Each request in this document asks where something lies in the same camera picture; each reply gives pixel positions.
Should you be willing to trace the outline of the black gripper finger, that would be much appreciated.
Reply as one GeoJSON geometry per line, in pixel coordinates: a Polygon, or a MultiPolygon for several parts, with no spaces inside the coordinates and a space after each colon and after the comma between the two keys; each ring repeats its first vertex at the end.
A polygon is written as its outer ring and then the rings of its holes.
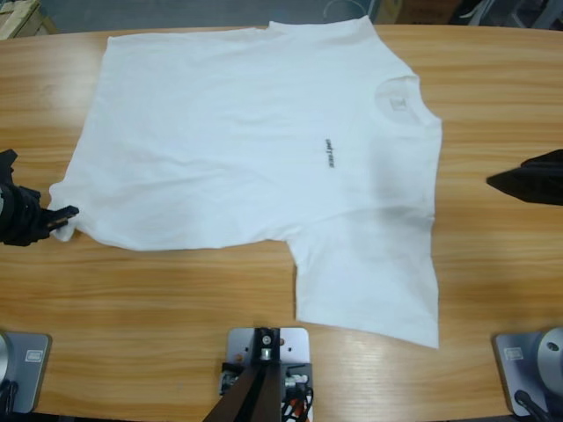
{"type": "Polygon", "coordinates": [[[562,150],[530,158],[486,179],[498,191],[524,202],[562,204],[562,150]]]}

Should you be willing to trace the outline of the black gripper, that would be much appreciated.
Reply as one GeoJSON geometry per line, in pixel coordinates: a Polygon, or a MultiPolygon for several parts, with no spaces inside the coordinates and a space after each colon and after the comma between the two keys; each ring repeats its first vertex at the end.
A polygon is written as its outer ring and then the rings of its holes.
{"type": "Polygon", "coordinates": [[[69,223],[79,209],[67,206],[48,211],[46,225],[42,221],[40,193],[12,184],[1,184],[1,243],[30,245],[48,238],[48,232],[69,223]]]}

